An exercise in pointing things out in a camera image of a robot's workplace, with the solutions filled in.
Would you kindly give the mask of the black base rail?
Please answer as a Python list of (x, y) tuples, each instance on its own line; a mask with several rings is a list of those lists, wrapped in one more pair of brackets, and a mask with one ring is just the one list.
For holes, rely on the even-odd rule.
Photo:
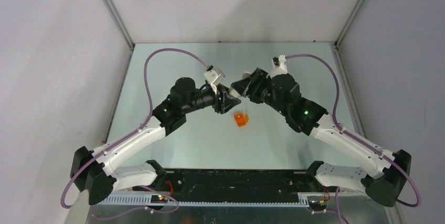
[(311, 173), (300, 169), (165, 168), (153, 189), (172, 193), (177, 201), (275, 204), (298, 203), (299, 193), (329, 193)]

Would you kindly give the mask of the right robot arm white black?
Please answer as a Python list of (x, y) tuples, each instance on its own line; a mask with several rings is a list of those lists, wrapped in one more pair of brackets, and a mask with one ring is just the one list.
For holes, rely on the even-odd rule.
[(231, 89), (256, 104), (265, 103), (284, 116), (288, 126), (341, 151), (359, 163), (359, 167), (334, 166), (314, 161), (305, 177), (306, 187), (319, 191), (326, 187), (345, 187), (364, 192), (385, 207), (393, 207), (407, 182), (411, 155), (392, 152), (373, 144), (348, 128), (334, 122), (332, 114), (319, 104), (304, 98), (294, 78), (286, 74), (270, 77), (257, 68)]

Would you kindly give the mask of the white pill bottle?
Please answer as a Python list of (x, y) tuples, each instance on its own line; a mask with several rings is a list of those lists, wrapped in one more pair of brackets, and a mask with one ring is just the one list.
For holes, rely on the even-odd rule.
[(230, 88), (232, 89), (231, 94), (234, 97), (242, 97), (246, 98), (248, 96), (248, 90), (251, 85), (252, 77), (251, 72), (244, 72), (241, 75), (241, 79), (238, 81), (235, 81), (231, 84)]

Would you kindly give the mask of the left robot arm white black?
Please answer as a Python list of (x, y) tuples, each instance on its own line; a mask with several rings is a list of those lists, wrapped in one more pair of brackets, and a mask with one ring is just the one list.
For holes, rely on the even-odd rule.
[(113, 192), (135, 186), (161, 190), (166, 184), (165, 170), (155, 160), (123, 167), (122, 163), (148, 145), (161, 140), (186, 122), (186, 114), (211, 107), (224, 114), (240, 104), (240, 92), (207, 80), (201, 88), (189, 77), (178, 79), (169, 95), (149, 113), (138, 128), (112, 144), (92, 150), (85, 146), (73, 156), (70, 178), (80, 191), (89, 193), (88, 204), (96, 205)]

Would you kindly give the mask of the orange pill organizer box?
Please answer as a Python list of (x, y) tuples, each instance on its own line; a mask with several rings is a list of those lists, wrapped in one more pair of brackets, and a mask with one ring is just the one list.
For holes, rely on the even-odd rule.
[(238, 127), (244, 127), (249, 122), (249, 116), (243, 113), (237, 113), (234, 115), (235, 123)]

